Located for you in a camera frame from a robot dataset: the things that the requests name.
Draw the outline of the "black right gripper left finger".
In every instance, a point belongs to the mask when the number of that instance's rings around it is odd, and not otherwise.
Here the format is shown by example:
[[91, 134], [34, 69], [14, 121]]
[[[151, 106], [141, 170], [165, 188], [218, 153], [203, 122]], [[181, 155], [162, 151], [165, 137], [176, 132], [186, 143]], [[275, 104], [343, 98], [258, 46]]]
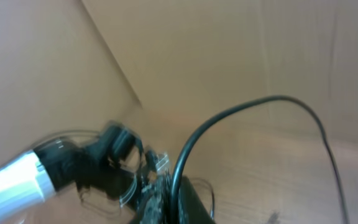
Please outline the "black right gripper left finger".
[[129, 224], [167, 223], [169, 176], [160, 175], [145, 187], [140, 205]]

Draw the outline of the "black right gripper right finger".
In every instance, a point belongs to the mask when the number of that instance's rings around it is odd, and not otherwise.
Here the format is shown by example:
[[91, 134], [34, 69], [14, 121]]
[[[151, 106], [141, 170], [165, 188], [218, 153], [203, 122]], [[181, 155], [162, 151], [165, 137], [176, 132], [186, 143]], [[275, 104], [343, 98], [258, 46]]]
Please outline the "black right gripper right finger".
[[[203, 184], [211, 192], [211, 208], [208, 212], [198, 196], [192, 180]], [[214, 221], [215, 196], [212, 185], [205, 179], [189, 179], [183, 176], [178, 193], [178, 223], [179, 224], [215, 224]]]

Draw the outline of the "black USB-C cable silver plug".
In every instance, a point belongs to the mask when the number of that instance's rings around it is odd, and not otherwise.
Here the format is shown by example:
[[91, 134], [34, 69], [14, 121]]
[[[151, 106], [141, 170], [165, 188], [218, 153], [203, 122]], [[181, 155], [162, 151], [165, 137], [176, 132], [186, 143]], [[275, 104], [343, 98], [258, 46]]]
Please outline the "black USB-C cable silver plug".
[[198, 194], [208, 215], [211, 217], [212, 220], [214, 220], [216, 203], [213, 186], [209, 181], [200, 177], [191, 178], [190, 181], [193, 184], [196, 193]]

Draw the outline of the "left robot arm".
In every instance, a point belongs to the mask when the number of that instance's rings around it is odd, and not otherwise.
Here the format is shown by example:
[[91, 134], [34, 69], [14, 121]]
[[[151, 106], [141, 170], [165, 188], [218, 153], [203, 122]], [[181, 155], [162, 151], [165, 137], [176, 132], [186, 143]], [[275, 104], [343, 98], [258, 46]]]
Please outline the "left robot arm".
[[130, 129], [112, 123], [77, 143], [72, 131], [45, 139], [0, 167], [0, 222], [46, 202], [75, 184], [80, 195], [94, 188], [120, 207], [136, 208], [139, 181], [121, 165], [142, 141]]

